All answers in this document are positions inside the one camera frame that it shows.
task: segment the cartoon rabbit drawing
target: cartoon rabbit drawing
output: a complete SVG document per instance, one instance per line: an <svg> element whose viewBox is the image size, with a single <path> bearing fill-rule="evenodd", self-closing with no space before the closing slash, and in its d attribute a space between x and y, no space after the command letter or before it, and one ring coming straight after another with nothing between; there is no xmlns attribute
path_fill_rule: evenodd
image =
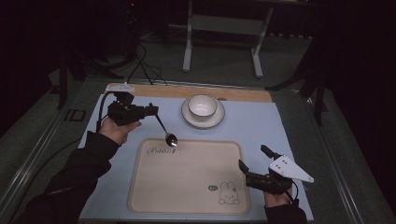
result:
<svg viewBox="0 0 396 224"><path fill-rule="evenodd" d="M220 199L219 203L224 204L238 204L238 193L233 182L222 182L220 185Z"/></svg>

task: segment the rectangular placemat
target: rectangular placemat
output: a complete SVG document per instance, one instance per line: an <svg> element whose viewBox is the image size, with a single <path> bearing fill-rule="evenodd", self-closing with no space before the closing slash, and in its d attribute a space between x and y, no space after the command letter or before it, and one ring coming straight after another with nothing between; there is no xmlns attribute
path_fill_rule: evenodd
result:
<svg viewBox="0 0 396 224"><path fill-rule="evenodd" d="M139 147L129 208L137 213L241 215L249 209L241 147L231 141L149 138Z"/></svg>

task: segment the dark background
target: dark background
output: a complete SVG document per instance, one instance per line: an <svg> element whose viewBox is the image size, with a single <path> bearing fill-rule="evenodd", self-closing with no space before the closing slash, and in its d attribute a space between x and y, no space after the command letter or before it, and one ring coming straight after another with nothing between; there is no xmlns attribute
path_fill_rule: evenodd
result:
<svg viewBox="0 0 396 224"><path fill-rule="evenodd" d="M127 0L16 0L0 6L0 90L3 135L45 92L48 73L59 67L60 44L106 60L117 50L130 13ZM167 24L186 24L187 1L135 1L134 15L166 39ZM245 5L197 5L204 13L244 16ZM268 33L313 36L302 60L321 69L379 187L396 213L395 127L396 6L390 0L334 1L330 13L315 7L276 7ZM249 17L260 17L255 7Z"/></svg>

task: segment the gray floor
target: gray floor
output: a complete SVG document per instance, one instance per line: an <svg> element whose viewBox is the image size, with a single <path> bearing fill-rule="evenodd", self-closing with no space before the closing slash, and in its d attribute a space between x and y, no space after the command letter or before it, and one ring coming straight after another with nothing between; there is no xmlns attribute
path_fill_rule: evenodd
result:
<svg viewBox="0 0 396 224"><path fill-rule="evenodd" d="M248 38L243 41L218 38L217 41L210 41L203 38L204 35L194 34L189 73L181 69L185 48L183 33L172 36L167 42L151 35L145 37L142 40L142 45L147 49L145 62L158 67L152 67L156 72L161 68L161 77L169 85L192 83L264 89L291 77L309 45L309 39L266 37L260 53L264 78L257 79L250 60ZM126 80L134 66L135 63L116 72ZM156 77L151 71L148 72L151 78ZM139 68L132 82L148 83L144 78ZM119 81L97 75L92 70L84 82L70 79L69 100L63 110L56 109L57 95L46 94L0 139L0 192L4 192L1 205L7 205L2 207L2 218L12 213L24 192L21 186L29 182L28 179L14 177L15 174L21 176L24 171L34 169L22 167L29 153L40 152L36 162L38 167L56 150L78 140L99 94L107 83ZM158 79L155 83L163 84L163 81ZM312 104L297 92L301 84L295 83L271 94L279 109L295 160L316 179L314 184L307 184L305 188L314 223L396 223L332 93L326 91L323 127L319 127L312 116ZM64 120L68 109L87 111L88 116L81 122ZM20 211L28 200L42 191L50 176L62 167L68 153L77 145L78 141L71 144L44 167L29 188ZM13 180L19 180L20 184L15 185L14 181L12 185ZM10 189L9 186L19 187L19 190Z"/></svg>

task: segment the person's arm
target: person's arm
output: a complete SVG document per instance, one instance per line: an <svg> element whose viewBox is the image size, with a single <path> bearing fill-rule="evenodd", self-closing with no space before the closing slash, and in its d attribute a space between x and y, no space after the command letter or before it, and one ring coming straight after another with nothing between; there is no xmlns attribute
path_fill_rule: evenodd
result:
<svg viewBox="0 0 396 224"><path fill-rule="evenodd" d="M306 215L297 204L291 204L286 193L282 195L264 192L265 214L269 224L305 224Z"/></svg>
<svg viewBox="0 0 396 224"><path fill-rule="evenodd" d="M50 180L42 195L28 203L15 223L77 223L97 178L108 172L109 160L139 125L119 127L105 119L99 133L88 132L85 147L70 154L62 171Z"/></svg>

